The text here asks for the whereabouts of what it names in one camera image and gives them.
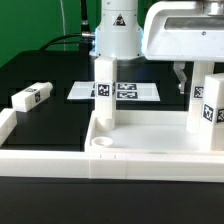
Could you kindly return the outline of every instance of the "white post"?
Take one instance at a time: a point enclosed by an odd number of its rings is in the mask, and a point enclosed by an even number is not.
[[[95,60],[95,114],[97,128],[108,131],[115,127],[117,59]]]
[[[204,91],[205,75],[213,73],[214,65],[214,62],[194,63],[190,105],[186,127],[187,131],[190,133],[198,133],[202,111],[202,98]]]
[[[0,113],[0,147],[16,125],[16,111],[14,109],[3,109]]]
[[[205,78],[199,149],[224,150],[224,73]]]

